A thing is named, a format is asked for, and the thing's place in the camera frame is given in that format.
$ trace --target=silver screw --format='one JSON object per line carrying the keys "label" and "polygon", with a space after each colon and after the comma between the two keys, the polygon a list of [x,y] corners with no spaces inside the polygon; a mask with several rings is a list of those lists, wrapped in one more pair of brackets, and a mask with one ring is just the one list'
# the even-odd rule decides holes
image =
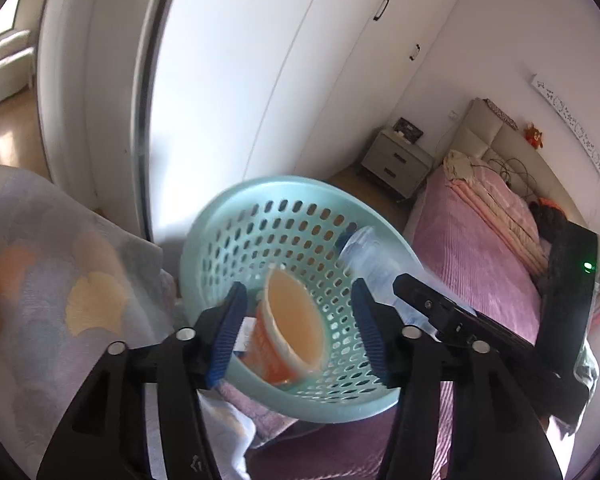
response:
{"label": "silver screw", "polygon": [[107,353],[110,355],[120,355],[126,350],[126,345],[122,341],[111,343],[107,348]]}
{"label": "silver screw", "polygon": [[491,350],[489,343],[486,341],[480,341],[479,339],[478,341],[474,341],[474,344],[471,345],[471,348],[478,352],[478,354],[488,354]]}
{"label": "silver screw", "polygon": [[186,327],[181,328],[176,332],[176,339],[180,341],[188,341],[189,339],[193,339],[196,336],[196,331],[192,328]]}
{"label": "silver screw", "polygon": [[409,325],[402,329],[402,336],[407,339],[417,339],[422,335],[422,330],[417,326]]}

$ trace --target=headboard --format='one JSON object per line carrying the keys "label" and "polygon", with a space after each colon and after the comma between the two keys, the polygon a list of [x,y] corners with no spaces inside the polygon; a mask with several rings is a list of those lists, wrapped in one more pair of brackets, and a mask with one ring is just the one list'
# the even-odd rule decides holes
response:
{"label": "headboard", "polygon": [[[587,226],[569,193],[540,154],[526,142],[522,134],[496,116],[482,99],[473,100],[450,149],[481,158],[497,171],[500,171],[501,164],[507,161],[513,192],[525,198],[527,202],[535,200],[538,196],[553,200],[565,211],[570,221],[583,227]],[[526,178],[525,168],[533,178]],[[535,194],[529,195],[529,187]]]}

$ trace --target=gray nightstand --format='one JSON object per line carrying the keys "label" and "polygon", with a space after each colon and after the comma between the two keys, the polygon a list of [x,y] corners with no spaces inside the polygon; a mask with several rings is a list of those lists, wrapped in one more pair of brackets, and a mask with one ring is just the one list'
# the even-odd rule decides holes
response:
{"label": "gray nightstand", "polygon": [[362,165],[408,198],[429,174],[433,157],[389,129],[378,134]]}

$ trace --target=white cabinet door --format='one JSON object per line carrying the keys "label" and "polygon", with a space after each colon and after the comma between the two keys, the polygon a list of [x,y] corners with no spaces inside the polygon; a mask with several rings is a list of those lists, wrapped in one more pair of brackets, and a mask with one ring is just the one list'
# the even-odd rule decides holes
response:
{"label": "white cabinet door", "polygon": [[366,21],[381,0],[314,0],[264,117],[247,178],[291,173]]}
{"label": "white cabinet door", "polygon": [[154,241],[186,236],[243,179],[262,115],[312,0],[173,0],[150,113]]}
{"label": "white cabinet door", "polygon": [[297,174],[325,178],[384,126],[457,0],[383,0],[320,114]]}

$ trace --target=laundry basket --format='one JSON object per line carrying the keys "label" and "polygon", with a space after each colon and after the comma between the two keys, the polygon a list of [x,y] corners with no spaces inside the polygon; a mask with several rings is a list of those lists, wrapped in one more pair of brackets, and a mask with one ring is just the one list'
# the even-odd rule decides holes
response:
{"label": "laundry basket", "polygon": [[350,300],[354,276],[338,260],[336,240],[347,229],[372,226],[376,236],[402,246],[404,238],[371,208],[322,182],[284,176],[239,184],[216,197],[194,222],[182,253],[180,286],[187,317],[217,306],[233,282],[249,291],[253,308],[269,267],[284,265],[303,282],[320,309],[330,358],[321,376],[278,388],[232,356],[225,378],[247,396],[311,422],[347,422],[396,403],[373,375]]}

